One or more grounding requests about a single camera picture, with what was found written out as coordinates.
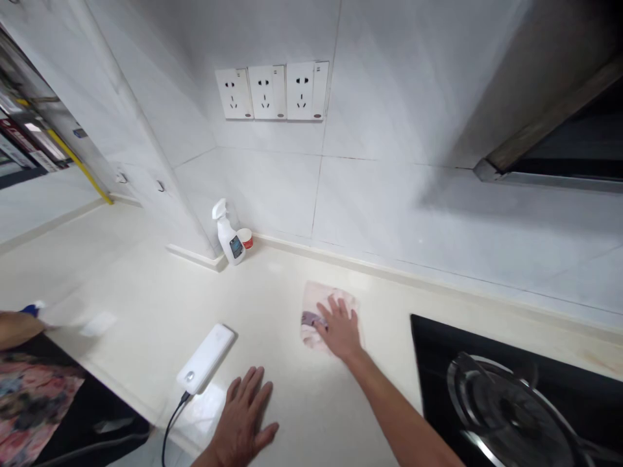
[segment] small cup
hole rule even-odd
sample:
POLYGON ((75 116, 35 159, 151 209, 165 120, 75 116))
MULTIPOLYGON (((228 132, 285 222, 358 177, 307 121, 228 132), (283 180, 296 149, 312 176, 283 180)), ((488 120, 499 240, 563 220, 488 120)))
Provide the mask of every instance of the small cup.
POLYGON ((242 245, 244 245, 245 250, 250 250, 253 246, 253 234, 251 229, 240 229, 236 234, 238 235, 238 239, 242 242, 242 245))

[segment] kitchen counter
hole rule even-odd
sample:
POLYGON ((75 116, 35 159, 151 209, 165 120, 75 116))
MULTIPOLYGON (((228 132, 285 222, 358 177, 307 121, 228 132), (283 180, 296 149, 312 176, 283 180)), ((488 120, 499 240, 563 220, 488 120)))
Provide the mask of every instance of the kitchen counter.
POLYGON ((212 326, 234 330, 230 351, 171 433, 192 455, 211 439, 229 383, 263 365, 265 381, 274 383, 265 423, 281 427, 254 465, 396 464, 344 365, 301 342, 308 280, 360 300, 367 351, 418 410, 412 313, 623 380, 623 337, 606 330, 261 243, 221 273, 171 255, 164 244, 141 209, 102 206, 1 256, 0 296, 8 309, 47 302, 42 318, 61 326, 50 338, 158 427, 184 392, 175 382, 178 371, 212 326), (89 323, 91 335, 84 335, 89 323))

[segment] cleaning cloth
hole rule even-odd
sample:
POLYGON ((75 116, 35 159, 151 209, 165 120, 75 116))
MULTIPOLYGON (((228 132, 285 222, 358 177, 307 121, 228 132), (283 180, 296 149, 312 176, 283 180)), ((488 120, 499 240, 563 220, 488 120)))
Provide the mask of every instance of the cleaning cloth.
MULTIPOLYGON (((307 347, 333 355, 324 343, 323 338, 318 334, 318 331, 316 331, 315 327, 313 326, 314 323, 319 322, 324 327, 328 328, 328 325, 324 320, 322 314, 318 310, 316 304, 321 303, 330 312, 330 296, 333 296, 333 299, 336 302, 340 298, 344 299, 349 316, 351 316, 351 310, 355 310, 355 312, 359 314, 359 300, 357 300, 348 292, 345 292, 341 289, 336 289, 335 287, 331 287, 329 285, 308 281, 307 284, 305 284, 305 291, 303 293, 303 313, 300 320, 300 337, 307 347)), ((361 346, 363 347, 361 321, 359 321, 359 338, 361 341, 361 346)))

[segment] backsplash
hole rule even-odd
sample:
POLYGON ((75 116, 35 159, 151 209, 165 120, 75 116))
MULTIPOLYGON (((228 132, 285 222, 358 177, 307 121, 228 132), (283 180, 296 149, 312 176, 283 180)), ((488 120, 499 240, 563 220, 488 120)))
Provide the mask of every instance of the backsplash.
POLYGON ((623 328, 623 197, 471 172, 607 60, 595 3, 90 5, 213 245, 226 197, 256 232, 623 328), (324 122, 225 120, 215 69, 307 60, 324 122))

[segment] electrical outlet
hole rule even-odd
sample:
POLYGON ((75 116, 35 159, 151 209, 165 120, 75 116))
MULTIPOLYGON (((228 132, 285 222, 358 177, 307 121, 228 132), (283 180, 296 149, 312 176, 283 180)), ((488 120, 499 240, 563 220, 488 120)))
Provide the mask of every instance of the electrical outlet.
POLYGON ((284 65, 249 67, 253 112, 257 120, 285 120, 286 67, 284 65))
POLYGON ((288 64, 286 71, 288 120, 323 120, 329 62, 288 64))
POLYGON ((226 119, 252 119, 253 107, 249 93, 247 69, 225 69, 216 71, 221 103, 226 119))

